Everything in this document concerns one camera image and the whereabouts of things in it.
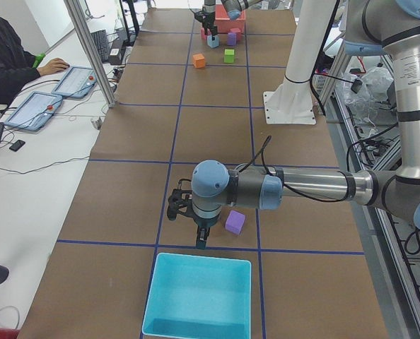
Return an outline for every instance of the toy block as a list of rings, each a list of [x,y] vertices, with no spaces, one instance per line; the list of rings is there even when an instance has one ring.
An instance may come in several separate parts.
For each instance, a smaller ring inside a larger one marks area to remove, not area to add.
[[[226,220],[226,230],[235,234],[240,234],[244,222],[245,215],[236,210],[232,210]]]
[[[217,48],[219,46],[219,36],[218,35],[209,35],[207,36],[207,44],[211,48]]]
[[[241,41],[241,30],[240,28],[231,28],[229,33],[235,33],[237,35],[237,42]]]
[[[193,55],[193,65],[196,69],[202,69],[205,67],[205,56],[203,54]]]
[[[207,30],[207,34],[205,34],[205,29],[202,27],[202,28],[201,28],[201,38],[202,38],[203,40],[207,40],[207,37],[208,37],[209,35],[211,35],[210,30]]]
[[[235,33],[227,33],[227,45],[235,46],[237,44],[237,35]]]
[[[235,62],[235,50],[225,49],[224,50],[224,62],[226,64],[233,64]]]

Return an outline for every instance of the metal pole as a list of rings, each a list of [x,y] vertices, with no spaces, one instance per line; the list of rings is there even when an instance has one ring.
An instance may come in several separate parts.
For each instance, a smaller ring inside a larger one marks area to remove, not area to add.
[[[76,34],[80,39],[84,52],[95,71],[98,85],[102,90],[106,103],[108,104],[108,107],[114,107],[116,103],[115,96],[111,89],[110,82],[106,77],[106,72],[97,53],[97,49],[93,44],[91,32],[89,32],[88,25],[86,24],[86,18],[83,14],[80,3],[78,0],[64,0],[64,3],[69,11],[70,19],[72,23],[74,23]]]

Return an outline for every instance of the plastic bin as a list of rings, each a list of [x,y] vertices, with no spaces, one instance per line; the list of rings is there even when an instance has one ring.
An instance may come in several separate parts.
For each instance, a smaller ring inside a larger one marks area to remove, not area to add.
[[[142,332],[183,339],[250,339],[251,263],[159,254]]]
[[[245,32],[246,11],[241,12],[237,20],[229,19],[223,5],[216,5],[215,26],[218,26],[218,33],[229,33],[231,28],[240,28],[241,33]]]

